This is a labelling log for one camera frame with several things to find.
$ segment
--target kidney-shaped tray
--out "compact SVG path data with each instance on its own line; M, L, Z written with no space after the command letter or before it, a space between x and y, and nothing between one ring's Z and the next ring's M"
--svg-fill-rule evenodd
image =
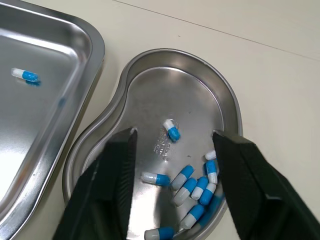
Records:
M162 124L172 119L181 139L172 143ZM221 184L206 215L191 229L179 227L196 202L190 197L172 204L169 188L143 183L142 171L173 179L190 164L193 177L203 173L204 155L214 148L213 130L242 134L238 101L225 78L210 64L189 53L154 49L136 56L123 70L115 95L104 112L79 136L63 173L63 190L70 199L79 176L101 152L110 136L136 127L135 181L127 238L144 239L145 230L172 226L175 239L201 239L223 216L227 204Z

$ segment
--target white table surface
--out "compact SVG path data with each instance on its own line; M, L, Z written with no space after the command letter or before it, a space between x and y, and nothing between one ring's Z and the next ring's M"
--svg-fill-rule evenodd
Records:
M104 70L77 136L108 105L122 69L134 56L154 48L190 52L224 75L239 101L244 136L289 179L320 220L319 1L308 0L304 7L298 0L282 5L255 1L255 14L249 14L248 0L28 2L82 18L104 39ZM45 240L54 234L64 210L61 173L17 240ZM207 239L239 239L229 211Z

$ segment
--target capsule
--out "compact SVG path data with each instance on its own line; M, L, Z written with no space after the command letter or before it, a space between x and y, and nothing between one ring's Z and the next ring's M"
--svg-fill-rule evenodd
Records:
M198 182L196 183L196 186L191 194L191 198L194 200L199 200L202 193L206 189L208 185L208 178L205 176L202 176L198 179Z
M169 186L170 185L170 177L163 174L156 174L144 171L141 174L142 181L150 184L156 184L159 186Z
M24 79L27 82L31 82L31 83L39 82L38 74L30 71L25 71L19 68L12 68L11 75L16 78Z
M213 160L216 158L217 158L217 154L216 154L215 150L212 150L205 155L205 159L207 159L207 160Z
M196 185L197 180L195 180L193 177L189 178L174 196L174 204L177 206L181 206L190 195L190 193L195 189Z
M144 240L169 240L174 237L175 231L172 227L160 227L144 232Z
M180 189L183 184L190 178L191 174L195 171L195 169L191 165L185 166L181 172L175 177L175 179L171 183L171 187L173 190Z
M180 138L179 130L176 128L176 126L174 125L172 120L170 120L170 119L165 120L165 122L163 123L163 126L167 130L172 142L175 143L176 141L179 140L179 138Z
M209 183L218 184L218 176L215 162L209 160L205 164L206 172L208 174Z
M209 182L199 199L199 203L204 206L208 205L215 193L216 187L217 186L215 184Z
M195 205L190 210L190 212L184 217L184 219L182 219L182 221L180 222L180 226L183 229L191 229L192 226L196 223L196 221L198 221L199 218L202 216L202 214L204 214L204 212L205 208L202 205Z

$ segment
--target metal surface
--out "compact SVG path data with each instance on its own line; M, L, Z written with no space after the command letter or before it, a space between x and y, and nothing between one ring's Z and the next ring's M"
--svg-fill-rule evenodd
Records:
M172 143L162 127L176 121L181 139ZM123 70L116 93L104 112L80 135L70 151L63 173L65 200L84 170L97 157L109 137L122 129L138 130L135 182L128 239L142 240L144 231L159 226L179 229L181 219L196 203L188 198L176 208L174 193L142 183L142 171L168 174L173 179L191 164L192 176L202 176L204 155L214 146L213 130L242 134L237 99L224 77L202 59L174 49L155 49L135 57ZM202 239L218 224L227 204L219 184L218 204L209 217L175 239Z
M0 1L0 239L37 206L99 71L105 45L87 22L19 0ZM28 85L11 68L39 74Z

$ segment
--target blue and white capsule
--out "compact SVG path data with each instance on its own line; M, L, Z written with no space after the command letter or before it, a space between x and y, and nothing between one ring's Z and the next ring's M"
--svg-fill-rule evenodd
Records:
M208 178L206 176L202 176L198 179L198 182L196 183L196 186L191 194L191 198L194 200L199 200L202 193L206 189L208 185Z
M216 188L217 186L215 184L209 182L199 199L199 203L204 206L208 205L215 193Z
M208 174L209 183L218 184L218 175L215 162L213 160L207 161L205 168Z
M174 237L175 230L170 227L160 227L144 232L144 240L170 240Z
M191 165L185 166L181 172L175 177L175 179L171 183L171 187L173 190L180 189L183 184L190 178L195 169Z
M163 174L144 171L141 174L141 179L146 183L156 184L159 186L165 187L170 185L170 177Z
M12 68L11 69L11 75L16 77L16 78L20 78L25 80L26 82L29 83L37 83L39 82L39 77L38 74L30 72L30 71L25 71L19 68Z
M197 204L195 205L190 212L182 219L180 226L183 229L191 229L192 226L199 220L199 218L204 214L205 208Z
M197 180L195 180L193 177L189 178L174 196L174 204L178 207L181 206L187 199L187 197L191 194L191 192L195 189L196 185Z
M165 120L165 122L163 123L163 126L167 130L172 142L175 143L176 141L179 140L179 138L180 138L179 130L176 128L176 126L174 125L172 120L170 120L170 119Z

